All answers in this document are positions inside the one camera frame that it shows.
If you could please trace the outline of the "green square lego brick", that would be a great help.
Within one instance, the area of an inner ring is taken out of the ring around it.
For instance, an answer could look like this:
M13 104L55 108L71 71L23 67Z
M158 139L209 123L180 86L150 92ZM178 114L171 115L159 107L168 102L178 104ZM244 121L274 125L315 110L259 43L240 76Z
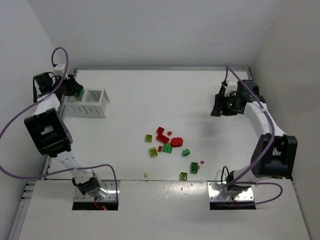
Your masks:
M167 144L163 145L163 147L162 147L163 153L171 154L172 151L173 151L173 147L171 145L167 145Z

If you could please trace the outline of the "small dark green lego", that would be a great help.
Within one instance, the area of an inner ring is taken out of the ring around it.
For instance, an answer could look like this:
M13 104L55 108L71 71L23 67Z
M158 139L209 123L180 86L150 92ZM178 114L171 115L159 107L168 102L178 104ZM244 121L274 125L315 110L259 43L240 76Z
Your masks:
M183 157L186 157L186 156L188 156L190 153L191 153L190 150L189 150L188 148L186 148L186 149L184 149L184 150L182 151L182 156L183 156Z

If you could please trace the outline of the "green lego plate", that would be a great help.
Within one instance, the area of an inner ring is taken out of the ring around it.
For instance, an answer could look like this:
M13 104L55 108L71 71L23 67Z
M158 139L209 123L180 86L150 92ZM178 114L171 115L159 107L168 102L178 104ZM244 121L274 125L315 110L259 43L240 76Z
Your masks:
M81 90L77 95L76 95L76 97L77 98L82 98L83 97L83 95L84 95L84 90Z

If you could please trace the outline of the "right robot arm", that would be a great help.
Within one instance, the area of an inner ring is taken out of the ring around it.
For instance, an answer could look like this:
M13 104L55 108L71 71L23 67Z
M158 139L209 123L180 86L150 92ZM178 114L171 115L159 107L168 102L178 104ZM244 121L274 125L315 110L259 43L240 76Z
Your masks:
M266 100L253 80L224 80L215 95L212 117L243 114L251 123L258 142L250 164L226 177L228 191L245 191L267 179L292 176L298 140L286 134L272 118Z

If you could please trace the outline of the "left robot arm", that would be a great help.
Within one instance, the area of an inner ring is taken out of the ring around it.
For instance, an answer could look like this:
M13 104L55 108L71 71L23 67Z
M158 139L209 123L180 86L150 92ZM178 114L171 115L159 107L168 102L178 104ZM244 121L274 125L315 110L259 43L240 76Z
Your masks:
M33 115L24 119L24 124L38 151L59 161L71 173L72 183L82 195L102 200L102 182L72 150L73 138L58 113L62 97L78 97L84 87L71 74L65 79L50 75L43 72L33 77L33 100L41 102Z

